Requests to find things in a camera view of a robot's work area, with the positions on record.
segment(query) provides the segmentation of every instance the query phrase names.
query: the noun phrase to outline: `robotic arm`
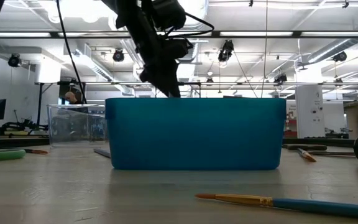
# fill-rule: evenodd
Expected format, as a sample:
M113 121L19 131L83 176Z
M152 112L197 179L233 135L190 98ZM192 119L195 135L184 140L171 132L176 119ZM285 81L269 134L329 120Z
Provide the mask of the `robotic arm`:
M144 71L140 74L142 82L150 82L167 97L180 97L176 59L184 57L193 45L185 35L169 37L168 34L183 28L186 16L194 16L187 14L177 0L142 0L141 7L137 0L102 2L118 15L117 28L126 26L133 38L136 50L145 62ZM169 31L157 35L154 27Z

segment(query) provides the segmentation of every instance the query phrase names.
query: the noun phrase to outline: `desk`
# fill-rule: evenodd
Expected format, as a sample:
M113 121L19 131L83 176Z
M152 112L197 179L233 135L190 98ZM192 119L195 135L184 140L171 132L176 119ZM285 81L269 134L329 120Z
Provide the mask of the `desk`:
M277 170L172 172L113 170L92 149L27 154L0 162L0 224L358 223L193 197L205 192L358 203L358 160L316 159L310 164L283 149Z

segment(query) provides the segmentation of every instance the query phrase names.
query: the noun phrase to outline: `wall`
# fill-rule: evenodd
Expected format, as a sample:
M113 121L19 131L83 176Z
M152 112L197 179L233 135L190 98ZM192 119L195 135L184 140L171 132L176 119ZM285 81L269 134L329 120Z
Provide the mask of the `wall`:
M0 58L0 99L6 99L5 116L4 120L0 120L0 126L8 121L16 121L14 110L17 110L19 121L31 118L36 122L39 86L34 85L35 79L35 72L29 72L25 68L12 68L6 60ZM57 94L58 91L53 88L44 93L41 124L47 124L46 104L57 103Z

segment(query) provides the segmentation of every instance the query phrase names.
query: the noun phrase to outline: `blue container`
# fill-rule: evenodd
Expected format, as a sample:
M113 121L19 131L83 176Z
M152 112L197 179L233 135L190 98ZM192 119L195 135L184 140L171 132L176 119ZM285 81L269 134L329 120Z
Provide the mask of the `blue container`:
M111 163L125 170L269 170L280 164L284 99L111 98Z

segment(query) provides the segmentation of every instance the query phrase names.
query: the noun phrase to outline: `blue paintbrush handle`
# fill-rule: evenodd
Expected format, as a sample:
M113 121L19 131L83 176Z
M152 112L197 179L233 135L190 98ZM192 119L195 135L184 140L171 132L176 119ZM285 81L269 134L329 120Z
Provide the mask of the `blue paintbrush handle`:
M273 198L273 206L276 208L286 208L302 212L358 218L358 205L348 203Z

